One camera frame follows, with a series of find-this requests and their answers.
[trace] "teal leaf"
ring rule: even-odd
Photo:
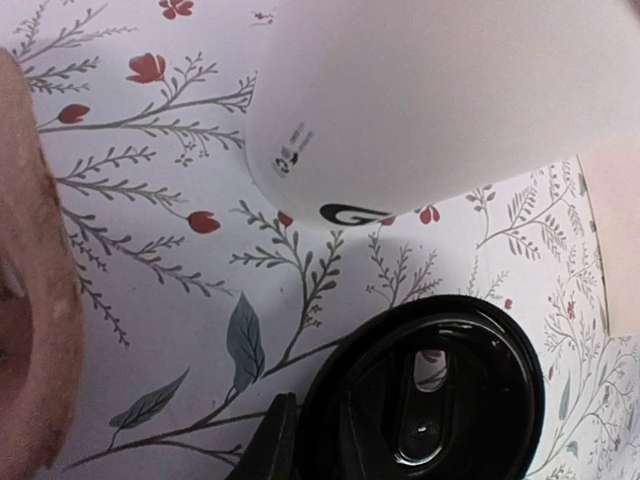
[[[560,420],[566,420],[567,414],[569,413],[569,399],[571,397],[571,375],[567,378],[567,383],[564,386],[564,391],[562,392],[562,399],[560,400],[560,411],[558,412],[558,416]]]
[[[188,373],[189,369],[187,368],[182,375],[170,384],[140,397],[126,412],[119,413],[113,417],[109,422],[109,426],[126,430],[151,420],[169,404]]]
[[[573,453],[578,458],[578,442],[572,440],[566,447],[567,452]]]
[[[262,375],[265,360],[260,321],[244,293],[240,295],[229,320],[227,351],[236,364],[233,386],[238,393],[244,392]]]

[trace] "red flower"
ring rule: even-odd
[[[285,228],[290,227],[293,223],[293,218],[282,212],[278,212],[278,220],[280,220],[280,223],[283,224]]]
[[[127,80],[136,83],[151,83],[164,79],[167,62],[160,55],[145,53],[129,60],[129,68],[137,75],[131,75],[127,77]]]
[[[440,212],[433,205],[426,207],[420,214],[420,221],[425,225],[429,225],[433,220],[435,223],[440,221]]]
[[[71,105],[64,107],[58,114],[58,121],[67,125],[80,123],[82,121],[82,117],[89,113],[89,110],[91,109],[86,105],[72,103]]]
[[[191,230],[196,233],[212,233],[220,228],[220,222],[213,218],[211,212],[193,212],[187,218]]]
[[[193,7],[193,2],[185,1],[185,0],[162,0],[158,2],[164,11],[162,14],[165,18],[169,20],[173,20],[178,15],[183,17],[188,17],[191,15],[191,8]]]
[[[567,313],[569,314],[569,318],[571,320],[574,320],[576,318],[576,302],[574,302],[573,300],[567,305]]]

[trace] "leaf illustration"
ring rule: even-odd
[[[569,413],[569,398],[571,397],[571,375],[567,378],[567,384],[564,386],[564,391],[562,392],[562,399],[560,400],[560,411],[558,412],[558,416],[560,420],[566,420],[567,414]]]
[[[633,421],[635,420],[636,406],[631,405],[631,412],[629,412],[629,421],[627,422],[627,430],[633,429]]]
[[[233,386],[239,393],[244,392],[262,375],[265,360],[260,321],[244,293],[229,320],[227,350],[236,364]]]
[[[602,306],[602,302],[598,302],[600,305],[600,321],[602,322],[602,330],[604,332],[608,332],[609,319],[607,318],[607,314],[604,311],[604,307]]]
[[[578,458],[578,442],[572,440],[566,447],[567,452],[573,453]]]
[[[602,373],[600,374],[600,381],[598,382],[598,385],[602,385],[602,382],[604,382],[604,377],[607,374],[607,365],[605,364],[604,368],[602,369]]]
[[[584,237],[584,226],[582,225],[582,220],[580,219],[578,210],[576,209],[575,205],[569,205],[568,208],[569,218],[571,219],[571,226],[573,227],[573,233]]]
[[[556,259],[560,260],[560,250],[567,249],[567,239],[564,232],[560,230],[560,224],[556,221],[556,218],[553,215],[549,214],[543,222],[540,222],[540,227],[542,241]]]
[[[518,221],[525,222],[527,220],[527,216],[531,214],[536,204],[536,195],[537,191],[534,188],[526,187],[513,196],[511,204],[507,205],[511,226],[514,226]]]
[[[135,428],[151,420],[169,404],[188,373],[189,369],[187,368],[173,382],[140,397],[126,412],[119,413],[113,417],[109,422],[109,426],[125,430]]]
[[[509,250],[514,255],[524,255],[529,260],[540,258],[538,247],[533,245],[532,241],[527,240],[524,235],[520,235],[518,230],[505,233],[509,239]]]
[[[587,181],[584,178],[584,175],[581,173],[578,175],[578,183],[580,184],[580,196],[583,197],[585,193],[587,193]]]

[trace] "red flower bud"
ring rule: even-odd
[[[78,105],[76,103],[72,103],[71,105],[67,105],[60,111],[60,113],[58,114],[58,121],[66,125],[80,123],[82,121],[82,117],[89,113],[89,110],[91,109],[86,105]]]
[[[220,222],[213,218],[211,212],[193,212],[187,218],[191,230],[196,233],[212,233],[220,228]]]
[[[281,224],[285,226],[285,228],[290,227],[291,224],[293,223],[293,218],[289,217],[288,215],[285,215],[282,212],[278,212],[278,220],[280,221]]]
[[[576,302],[569,302],[567,305],[567,313],[569,314],[569,319],[575,320],[576,318]]]

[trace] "gray-green leaf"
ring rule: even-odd
[[[564,386],[564,391],[562,392],[562,399],[560,400],[560,411],[558,412],[558,416],[560,420],[566,420],[567,414],[569,413],[569,399],[571,397],[571,375],[567,378],[567,384]]]
[[[567,452],[573,453],[578,458],[578,442],[575,440],[570,441],[567,445]]]
[[[189,373],[189,369],[173,382],[140,397],[126,412],[119,413],[109,422],[110,427],[126,430],[151,420],[171,401]]]
[[[631,406],[631,413],[629,413],[629,420],[627,421],[627,430],[631,431],[633,429],[633,421],[635,419],[636,406]]]
[[[260,321],[244,293],[229,320],[227,350],[236,364],[233,386],[238,393],[244,392],[262,375],[265,360]]]
[[[607,364],[605,363],[604,368],[602,369],[602,373],[600,374],[600,381],[598,382],[598,385],[602,385],[602,382],[604,382],[604,376],[607,374]]]
[[[604,311],[602,302],[598,303],[600,306],[600,321],[602,322],[602,330],[607,333],[609,331],[609,319],[607,318],[607,313]]]
[[[584,196],[585,193],[589,191],[587,187],[587,181],[584,178],[583,174],[578,174],[578,183],[580,184],[580,196]]]

